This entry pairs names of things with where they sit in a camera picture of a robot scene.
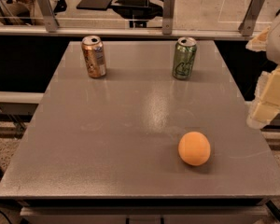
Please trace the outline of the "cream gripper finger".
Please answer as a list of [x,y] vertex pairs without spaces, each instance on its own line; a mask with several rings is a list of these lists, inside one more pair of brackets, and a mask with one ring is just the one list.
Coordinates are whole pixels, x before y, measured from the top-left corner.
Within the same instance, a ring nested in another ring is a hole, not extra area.
[[263,71],[255,89],[246,123],[250,128],[262,129],[280,112],[280,65],[271,73]]
[[269,27],[265,28],[259,35],[256,35],[254,38],[249,40],[245,47],[255,52],[265,51],[269,30]]

